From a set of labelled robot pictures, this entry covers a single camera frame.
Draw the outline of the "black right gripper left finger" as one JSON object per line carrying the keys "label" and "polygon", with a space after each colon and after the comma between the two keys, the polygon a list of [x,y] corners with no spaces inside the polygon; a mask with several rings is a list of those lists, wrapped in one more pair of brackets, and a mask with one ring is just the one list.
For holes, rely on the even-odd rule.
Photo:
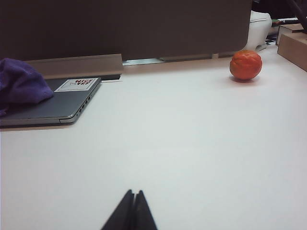
{"label": "black right gripper left finger", "polygon": [[134,193],[128,190],[115,210],[109,216],[102,230],[128,230],[130,227],[130,217],[132,205],[134,201]]}

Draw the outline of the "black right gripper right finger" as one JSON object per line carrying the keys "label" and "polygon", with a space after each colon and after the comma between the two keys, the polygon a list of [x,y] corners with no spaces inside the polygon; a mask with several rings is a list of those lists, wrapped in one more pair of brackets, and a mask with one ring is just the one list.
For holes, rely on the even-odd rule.
{"label": "black right gripper right finger", "polygon": [[158,230],[142,190],[138,192],[135,198],[133,229]]}

